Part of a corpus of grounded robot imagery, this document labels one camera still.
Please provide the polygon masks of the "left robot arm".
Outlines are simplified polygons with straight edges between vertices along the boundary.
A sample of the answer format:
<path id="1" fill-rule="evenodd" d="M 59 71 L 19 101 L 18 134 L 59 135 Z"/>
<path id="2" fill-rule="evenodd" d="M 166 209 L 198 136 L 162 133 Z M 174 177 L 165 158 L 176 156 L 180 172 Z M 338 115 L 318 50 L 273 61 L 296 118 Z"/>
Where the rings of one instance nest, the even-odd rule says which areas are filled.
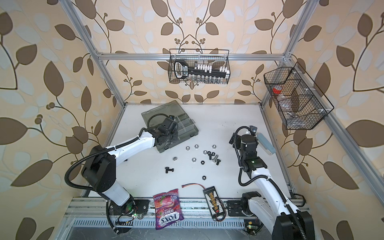
<path id="1" fill-rule="evenodd" d="M 105 200 L 122 207 L 125 213 L 134 208 L 134 197 L 117 182 L 117 167 L 130 157 L 158 145 L 169 145 L 178 136 L 178 123 L 175 116 L 166 114 L 155 114 L 150 120 L 157 116 L 163 116 L 162 123 L 153 127 L 142 128 L 138 136 L 118 145 L 102 148 L 96 146 L 87 157 L 74 163 L 65 173 L 65 182 L 68 186 L 90 190 L 98 193 Z M 72 171 L 84 163 L 82 176 L 89 183 L 81 186 L 70 180 Z"/>

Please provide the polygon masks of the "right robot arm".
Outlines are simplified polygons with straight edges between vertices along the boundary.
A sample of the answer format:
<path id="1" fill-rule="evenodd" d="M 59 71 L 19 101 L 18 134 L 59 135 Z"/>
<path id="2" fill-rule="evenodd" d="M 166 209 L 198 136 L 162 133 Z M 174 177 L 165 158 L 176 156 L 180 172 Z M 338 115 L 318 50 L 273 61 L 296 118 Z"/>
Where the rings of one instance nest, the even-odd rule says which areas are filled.
<path id="1" fill-rule="evenodd" d="M 315 227 L 311 214 L 301 211 L 274 181 L 267 164 L 258 156 L 256 130 L 241 126 L 233 133 L 233 146 L 239 165 L 238 183 L 242 187 L 255 184 L 255 192 L 242 196 L 243 211 L 254 215 L 274 240 L 314 240 Z"/>

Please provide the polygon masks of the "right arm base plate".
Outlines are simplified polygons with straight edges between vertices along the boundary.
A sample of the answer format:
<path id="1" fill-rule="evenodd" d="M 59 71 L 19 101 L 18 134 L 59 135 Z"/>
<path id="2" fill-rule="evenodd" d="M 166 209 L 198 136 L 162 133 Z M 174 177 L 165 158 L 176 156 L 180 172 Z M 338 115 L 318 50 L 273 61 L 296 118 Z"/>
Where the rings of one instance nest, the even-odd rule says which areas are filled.
<path id="1" fill-rule="evenodd" d="M 225 203 L 230 217 L 246 217 L 240 200 L 228 200 Z"/>

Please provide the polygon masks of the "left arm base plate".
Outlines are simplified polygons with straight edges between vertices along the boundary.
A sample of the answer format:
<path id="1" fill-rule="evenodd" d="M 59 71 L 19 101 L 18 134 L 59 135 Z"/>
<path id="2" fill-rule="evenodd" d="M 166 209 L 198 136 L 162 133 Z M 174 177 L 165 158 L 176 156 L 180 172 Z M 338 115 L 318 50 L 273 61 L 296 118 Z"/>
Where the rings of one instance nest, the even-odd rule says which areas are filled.
<path id="1" fill-rule="evenodd" d="M 122 206 L 117 205 L 114 202 L 110 202 L 107 210 L 110 215 L 120 216 L 120 215 L 145 215 L 149 210 L 149 200 L 145 199 L 130 199 Z"/>

